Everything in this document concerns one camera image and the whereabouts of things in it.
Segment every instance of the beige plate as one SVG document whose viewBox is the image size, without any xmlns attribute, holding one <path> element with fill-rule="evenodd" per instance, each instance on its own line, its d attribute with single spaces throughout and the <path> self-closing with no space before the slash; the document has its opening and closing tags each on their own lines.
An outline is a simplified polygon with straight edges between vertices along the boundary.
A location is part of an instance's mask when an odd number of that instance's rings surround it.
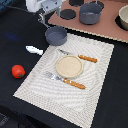
<svg viewBox="0 0 128 128">
<path fill-rule="evenodd" d="M 83 71 L 82 61 L 73 55 L 66 55 L 56 63 L 56 71 L 64 78 L 74 78 Z"/>
</svg>

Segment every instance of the red fruit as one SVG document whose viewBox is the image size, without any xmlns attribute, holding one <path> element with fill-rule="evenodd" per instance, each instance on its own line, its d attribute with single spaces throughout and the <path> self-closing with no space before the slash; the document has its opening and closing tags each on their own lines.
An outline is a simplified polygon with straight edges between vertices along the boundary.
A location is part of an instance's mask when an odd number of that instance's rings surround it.
<svg viewBox="0 0 128 128">
<path fill-rule="evenodd" d="M 12 75 L 15 78 L 22 78 L 25 75 L 25 70 L 21 65 L 14 65 L 12 67 Z"/>
</svg>

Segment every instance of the black table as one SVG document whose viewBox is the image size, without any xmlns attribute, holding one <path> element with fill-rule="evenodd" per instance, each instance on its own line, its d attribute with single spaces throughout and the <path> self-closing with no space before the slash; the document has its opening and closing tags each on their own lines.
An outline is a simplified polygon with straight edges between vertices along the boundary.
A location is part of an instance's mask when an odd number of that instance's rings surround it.
<svg viewBox="0 0 128 128">
<path fill-rule="evenodd" d="M 17 7 L 26 9 L 25 1 L 19 2 Z M 38 18 L 36 14 L 13 9 L 0 15 L 0 106 L 28 115 L 52 128 L 79 128 L 52 113 L 13 97 L 41 57 L 27 52 L 25 46 L 32 45 L 44 52 L 49 46 L 44 34 L 47 28 L 38 22 Z M 114 44 L 91 128 L 127 128 L 128 44 L 73 30 L 67 31 Z M 26 71 L 22 79 L 15 79 L 11 74 L 11 68 L 16 64 L 22 65 Z"/>
</svg>

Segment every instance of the white placemat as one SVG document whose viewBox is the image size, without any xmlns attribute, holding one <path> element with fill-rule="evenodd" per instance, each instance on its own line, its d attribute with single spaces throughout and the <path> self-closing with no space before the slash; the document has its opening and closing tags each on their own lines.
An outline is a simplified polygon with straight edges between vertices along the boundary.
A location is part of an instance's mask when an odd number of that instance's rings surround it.
<svg viewBox="0 0 128 128">
<path fill-rule="evenodd" d="M 113 48 L 111 44 L 68 33 L 64 45 L 49 46 L 14 96 L 80 127 L 90 128 Z M 46 71 L 58 75 L 55 64 L 64 54 L 57 49 L 98 59 L 97 63 L 82 60 L 83 73 L 72 79 L 84 84 L 85 90 L 44 76 Z"/>
</svg>

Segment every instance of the white robot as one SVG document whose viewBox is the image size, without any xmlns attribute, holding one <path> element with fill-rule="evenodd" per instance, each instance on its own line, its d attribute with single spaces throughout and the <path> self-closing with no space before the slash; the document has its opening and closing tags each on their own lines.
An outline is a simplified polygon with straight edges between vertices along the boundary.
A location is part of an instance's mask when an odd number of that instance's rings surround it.
<svg viewBox="0 0 128 128">
<path fill-rule="evenodd" d="M 57 15 L 60 16 L 62 0 L 26 0 L 26 6 L 29 12 L 42 10 L 43 13 L 39 14 L 39 21 L 46 25 L 45 15 L 48 13 L 56 11 Z"/>
</svg>

